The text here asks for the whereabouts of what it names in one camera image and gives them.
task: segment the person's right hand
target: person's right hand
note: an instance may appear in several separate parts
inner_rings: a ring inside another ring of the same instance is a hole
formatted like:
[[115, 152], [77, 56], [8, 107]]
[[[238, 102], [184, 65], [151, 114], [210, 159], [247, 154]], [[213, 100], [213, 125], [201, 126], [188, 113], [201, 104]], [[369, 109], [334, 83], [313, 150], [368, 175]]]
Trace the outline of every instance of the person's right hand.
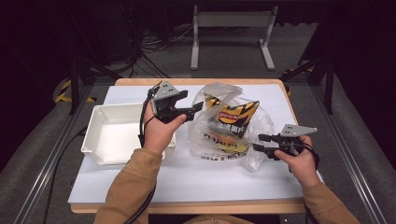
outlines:
[[[303, 143], [312, 146], [312, 141], [309, 136], [301, 135], [300, 139]], [[281, 150], [275, 151], [275, 155], [289, 165], [291, 172], [303, 188], [316, 185], [320, 182], [315, 167], [314, 156], [308, 149], [304, 149], [303, 152], [296, 157], [292, 157]]]

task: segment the white table surface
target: white table surface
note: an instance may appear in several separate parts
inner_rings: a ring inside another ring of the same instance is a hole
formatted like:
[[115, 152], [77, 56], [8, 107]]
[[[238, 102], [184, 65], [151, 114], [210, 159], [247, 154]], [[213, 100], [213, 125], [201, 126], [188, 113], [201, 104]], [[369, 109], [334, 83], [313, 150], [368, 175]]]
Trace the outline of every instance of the white table surface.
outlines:
[[[203, 87], [177, 86], [188, 90], [189, 96], [177, 107], [190, 107], [196, 93]], [[260, 100], [274, 122], [275, 133], [286, 123], [295, 124], [284, 92], [276, 84], [238, 85], [244, 98]], [[105, 105], [143, 102], [151, 86], [110, 87]], [[177, 147], [163, 161], [153, 203], [228, 202], [302, 198], [301, 187], [283, 161], [265, 160], [257, 172], [243, 167], [242, 159], [206, 161], [190, 154], [187, 144], [188, 124], [176, 132]], [[86, 155], [68, 202], [71, 204], [104, 203], [107, 191], [123, 165], [96, 165]]]

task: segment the dark background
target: dark background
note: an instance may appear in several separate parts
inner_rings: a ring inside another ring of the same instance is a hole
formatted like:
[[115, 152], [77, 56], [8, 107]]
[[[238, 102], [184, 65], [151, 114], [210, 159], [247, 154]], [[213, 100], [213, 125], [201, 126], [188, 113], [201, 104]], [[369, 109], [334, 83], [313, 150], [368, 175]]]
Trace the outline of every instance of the dark background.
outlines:
[[[332, 10], [304, 55], [329, 52], [335, 73], [378, 144], [396, 167], [392, 137], [395, 122], [396, 19], [386, 1], [361, 0]], [[139, 32], [149, 28], [162, 38], [190, 23], [192, 7], [61, 6], [47, 1], [0, 3], [1, 108], [0, 169], [30, 131], [54, 107], [53, 91], [67, 76], [76, 53], [102, 64], [131, 62]], [[280, 7], [276, 25], [322, 20], [325, 7]], [[133, 23], [125, 21], [130, 16]]]

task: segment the metal stand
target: metal stand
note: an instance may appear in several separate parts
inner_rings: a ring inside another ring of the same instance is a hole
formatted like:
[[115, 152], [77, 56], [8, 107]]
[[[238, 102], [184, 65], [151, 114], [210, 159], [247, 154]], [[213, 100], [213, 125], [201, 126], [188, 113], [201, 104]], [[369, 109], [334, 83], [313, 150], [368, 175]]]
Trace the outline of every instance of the metal stand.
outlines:
[[324, 104], [326, 105], [327, 111], [332, 114], [332, 84], [334, 77], [334, 66], [332, 60], [329, 58], [318, 58], [308, 63], [301, 65], [300, 67], [288, 72], [285, 76], [279, 79], [285, 82], [293, 77], [296, 77], [308, 68], [315, 66], [312, 73], [309, 75], [307, 81], [310, 86], [317, 86], [320, 81], [326, 76], [326, 86], [324, 95]]
[[194, 6], [193, 31], [194, 41], [192, 44], [191, 70], [198, 69], [199, 54], [199, 38], [198, 27], [266, 27], [266, 36], [259, 39], [262, 55], [268, 70], [274, 70], [274, 62], [268, 50], [268, 42], [274, 27], [277, 7], [273, 7], [272, 11], [257, 12], [224, 12], [224, 11], [198, 11], [198, 6]]
[[114, 78], [114, 80], [122, 78], [122, 76], [97, 63], [94, 63], [79, 55], [75, 56], [75, 60], [70, 64], [70, 79], [72, 86], [72, 108], [70, 110], [70, 115], [74, 114], [79, 105], [79, 80], [81, 79], [83, 85], [85, 86], [92, 86], [95, 82], [95, 77], [93, 72], [90, 70], [90, 67], [94, 67], [106, 76]]

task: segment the white plastic tray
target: white plastic tray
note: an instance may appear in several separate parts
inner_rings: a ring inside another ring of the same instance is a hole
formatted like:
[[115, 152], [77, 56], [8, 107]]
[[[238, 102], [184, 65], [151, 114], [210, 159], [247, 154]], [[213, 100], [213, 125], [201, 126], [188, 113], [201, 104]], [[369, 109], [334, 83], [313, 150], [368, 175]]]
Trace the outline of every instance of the white plastic tray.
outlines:
[[[142, 107], [143, 104], [95, 106], [81, 152], [91, 155], [98, 165], [126, 163], [134, 150], [141, 148], [137, 136]], [[175, 146], [174, 135], [163, 159]]]

